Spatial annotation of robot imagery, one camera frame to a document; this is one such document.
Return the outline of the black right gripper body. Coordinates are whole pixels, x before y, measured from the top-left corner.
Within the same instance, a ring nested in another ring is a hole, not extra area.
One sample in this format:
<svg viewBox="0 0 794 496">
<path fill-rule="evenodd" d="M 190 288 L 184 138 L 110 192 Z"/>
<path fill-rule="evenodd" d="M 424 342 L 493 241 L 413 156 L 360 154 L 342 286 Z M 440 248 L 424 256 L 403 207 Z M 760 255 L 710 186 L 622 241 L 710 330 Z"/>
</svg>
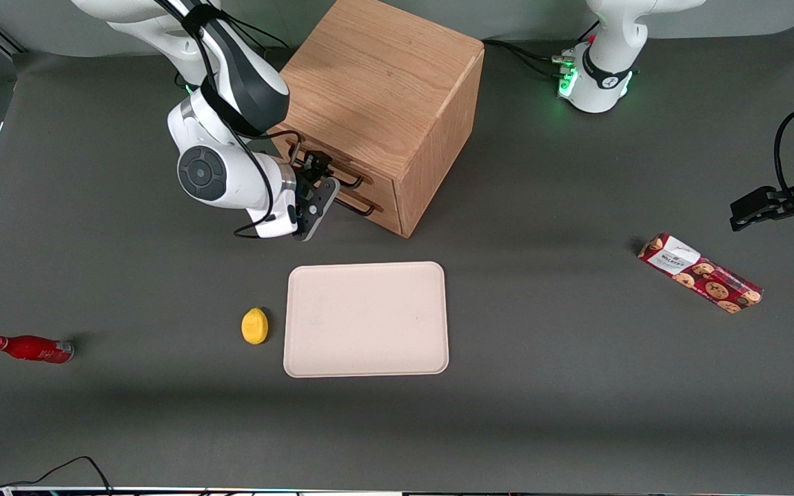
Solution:
<svg viewBox="0 0 794 496">
<path fill-rule="evenodd" d="M 294 167 L 297 181 L 297 204 L 302 211 L 301 217 L 303 222 L 312 223 L 317 220 L 318 214 L 320 213 L 320 207 L 317 205 L 317 184 L 320 182 L 320 179 L 316 174 L 317 169 L 314 174 L 306 174 L 302 166 L 303 164 Z"/>
</svg>

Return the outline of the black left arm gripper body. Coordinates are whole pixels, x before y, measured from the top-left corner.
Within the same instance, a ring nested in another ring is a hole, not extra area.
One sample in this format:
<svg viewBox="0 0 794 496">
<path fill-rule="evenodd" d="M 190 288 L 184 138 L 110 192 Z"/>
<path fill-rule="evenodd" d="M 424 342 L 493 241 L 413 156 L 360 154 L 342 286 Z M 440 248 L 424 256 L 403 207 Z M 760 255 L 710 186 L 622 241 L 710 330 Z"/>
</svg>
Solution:
<svg viewBox="0 0 794 496">
<path fill-rule="evenodd" d="M 787 192 L 778 191 L 772 186 L 762 186 L 764 192 L 765 207 L 759 215 L 759 221 L 763 220 L 784 220 L 794 218 L 794 187 Z"/>
</svg>

